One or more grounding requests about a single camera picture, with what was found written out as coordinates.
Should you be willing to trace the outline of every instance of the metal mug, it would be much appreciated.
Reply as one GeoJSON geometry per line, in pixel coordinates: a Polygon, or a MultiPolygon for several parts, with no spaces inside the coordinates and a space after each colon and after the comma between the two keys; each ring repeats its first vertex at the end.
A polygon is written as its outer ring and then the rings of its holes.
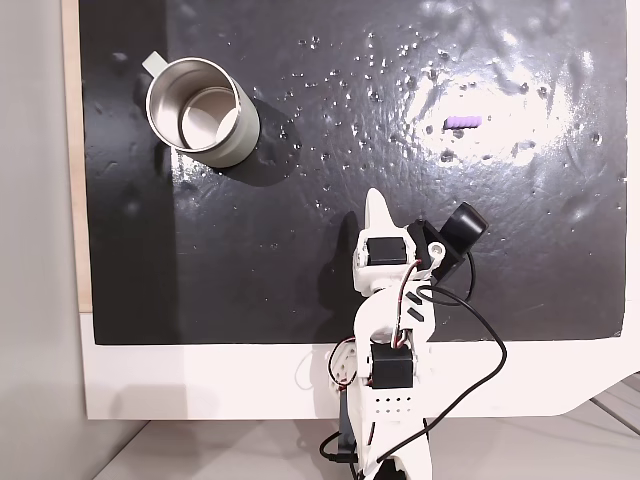
{"type": "Polygon", "coordinates": [[[147,118],[164,143],[216,168],[243,161],[255,148],[260,119],[240,85],[203,58],[167,63],[153,52],[142,66],[154,77],[147,118]]]}

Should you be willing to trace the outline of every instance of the purple object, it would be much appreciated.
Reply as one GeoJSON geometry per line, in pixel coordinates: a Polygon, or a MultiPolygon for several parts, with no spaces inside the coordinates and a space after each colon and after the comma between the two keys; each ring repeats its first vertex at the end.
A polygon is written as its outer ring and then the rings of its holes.
{"type": "Polygon", "coordinates": [[[444,128],[478,128],[482,125],[482,117],[449,117],[444,122],[444,128]]]}

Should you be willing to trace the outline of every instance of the white wall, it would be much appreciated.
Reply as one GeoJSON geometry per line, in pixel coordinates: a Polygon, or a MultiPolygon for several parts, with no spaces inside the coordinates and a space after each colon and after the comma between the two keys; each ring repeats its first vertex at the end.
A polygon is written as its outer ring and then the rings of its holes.
{"type": "Polygon", "coordinates": [[[141,427],[85,420],[59,0],[0,13],[0,478],[91,479],[141,427]]]}

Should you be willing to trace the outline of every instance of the cable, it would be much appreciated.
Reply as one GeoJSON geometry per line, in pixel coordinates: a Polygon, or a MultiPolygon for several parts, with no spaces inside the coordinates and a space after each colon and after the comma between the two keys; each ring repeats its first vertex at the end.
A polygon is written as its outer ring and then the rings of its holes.
{"type": "Polygon", "coordinates": [[[400,284],[400,293],[398,294],[398,312],[396,315],[396,328],[393,329],[393,335],[391,336],[392,348],[399,348],[406,341],[406,337],[404,333],[402,334],[402,337],[403,337],[402,342],[398,341],[398,335],[400,334],[400,318],[402,316],[402,297],[404,296],[404,287],[407,285],[407,282],[409,281],[411,272],[413,272],[413,269],[416,268],[421,263],[422,263],[422,260],[418,259],[414,261],[411,265],[409,265],[409,268],[407,269],[407,272],[404,274],[404,278],[402,279],[402,283],[400,284]]]}
{"type": "MultiPolygon", "coordinates": [[[[416,434],[410,436],[406,440],[403,440],[402,442],[398,443],[395,447],[391,448],[390,450],[388,450],[385,453],[383,453],[382,455],[380,455],[376,459],[377,463],[384,462],[387,458],[389,458],[391,455],[393,455],[395,452],[400,450],[405,445],[408,445],[409,443],[413,442],[414,440],[420,438],[422,435],[425,435],[425,434],[429,433],[429,431],[431,431],[436,425],[438,425],[442,421],[442,419],[444,417],[446,417],[451,412],[451,410],[456,408],[458,406],[458,404],[460,402],[462,402],[462,400],[464,400],[471,392],[473,392],[478,387],[484,385],[489,380],[491,380],[493,377],[495,377],[500,372],[500,370],[502,370],[502,368],[504,367],[504,364],[507,362],[507,347],[505,346],[505,344],[502,341],[502,339],[498,336],[496,331],[493,329],[493,327],[489,324],[489,322],[487,322],[487,320],[485,320],[485,318],[475,308],[473,308],[471,305],[469,305],[462,298],[458,297],[455,293],[451,293],[450,291],[445,290],[445,289],[440,288],[440,287],[432,287],[431,285],[422,285],[422,286],[418,287],[418,289],[416,291],[416,294],[419,297],[421,297],[422,299],[427,300],[428,302],[433,302],[433,299],[431,297],[425,295],[424,293],[422,293],[423,290],[430,290],[432,292],[444,295],[445,297],[449,297],[451,300],[455,301],[457,304],[463,306],[469,312],[471,312],[480,321],[480,323],[482,323],[484,328],[487,329],[489,334],[496,341],[496,343],[500,347],[500,350],[502,350],[502,358],[500,359],[500,362],[498,363],[498,366],[491,373],[489,373],[487,376],[483,377],[482,379],[478,380],[476,383],[474,383],[469,388],[467,388],[464,392],[462,392],[458,396],[458,398],[456,398],[451,403],[451,405],[449,405],[447,408],[445,408],[442,411],[442,413],[440,413],[440,415],[438,415],[433,420],[433,422],[431,422],[431,424],[427,425],[425,428],[423,428],[422,430],[420,430],[416,434]]],[[[361,471],[359,477],[363,477],[363,475],[364,474],[361,471]]]]}
{"type": "MultiPolygon", "coordinates": [[[[471,280],[469,281],[469,290],[464,301],[469,303],[469,301],[471,300],[471,297],[473,296],[473,290],[476,287],[476,262],[473,260],[473,255],[471,254],[470,251],[467,252],[467,258],[469,259],[469,268],[471,270],[471,280]]],[[[431,299],[429,301],[436,305],[442,305],[443,307],[459,307],[460,306],[459,303],[455,303],[455,302],[444,302],[442,300],[436,300],[436,299],[431,299]]]]}
{"type": "Polygon", "coordinates": [[[336,346],[333,347],[333,350],[331,352],[331,355],[329,355],[329,362],[327,362],[327,371],[329,372],[329,377],[331,377],[331,380],[333,380],[333,382],[336,385],[339,385],[340,387],[343,388],[347,388],[349,385],[351,385],[353,383],[353,381],[356,379],[356,376],[358,375],[358,371],[356,370],[353,374],[353,377],[351,377],[351,380],[349,380],[347,383],[342,383],[340,381],[338,381],[336,379],[336,377],[333,375],[333,370],[331,369],[331,364],[333,363],[333,356],[335,355],[336,351],[338,350],[338,347],[346,342],[354,342],[356,340],[356,337],[347,337],[344,340],[340,340],[338,343],[336,343],[336,346]]]}
{"type": "Polygon", "coordinates": [[[335,432],[335,433],[332,433],[327,438],[325,438],[323,440],[323,442],[320,444],[320,448],[319,448],[320,455],[322,455],[324,458],[326,458],[330,462],[335,462],[337,455],[335,453],[327,453],[325,451],[325,448],[327,448],[327,445],[329,445],[333,440],[335,440],[339,436],[340,436],[340,432],[339,431],[335,432]]]}
{"type": "MultiPolygon", "coordinates": [[[[320,444],[320,448],[318,450],[320,451],[320,455],[322,455],[323,458],[326,458],[330,462],[346,463],[344,458],[345,454],[328,453],[326,451],[327,445],[329,445],[329,443],[331,443],[333,440],[335,440],[339,436],[340,436],[340,431],[332,433],[331,435],[329,435],[327,438],[324,439],[324,441],[320,444]]],[[[358,457],[356,455],[356,442],[354,441],[353,446],[351,447],[351,454],[348,462],[349,470],[351,470],[351,476],[353,476],[353,480],[358,480],[358,473],[356,472],[356,467],[355,467],[355,462],[357,461],[358,461],[358,457]]]]}

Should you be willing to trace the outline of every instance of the gray floor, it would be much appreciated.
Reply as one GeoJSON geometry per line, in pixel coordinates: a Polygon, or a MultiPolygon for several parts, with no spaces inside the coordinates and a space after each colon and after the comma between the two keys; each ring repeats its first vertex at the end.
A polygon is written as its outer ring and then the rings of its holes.
{"type": "MultiPolygon", "coordinates": [[[[628,385],[600,398],[618,401],[619,413],[640,421],[640,394],[628,385]]],[[[346,466],[317,453],[335,427],[321,421],[151,422],[97,480],[348,480],[346,466]]],[[[590,402],[560,417],[445,420],[432,433],[431,450],[436,480],[640,477],[640,437],[590,402]]]]}

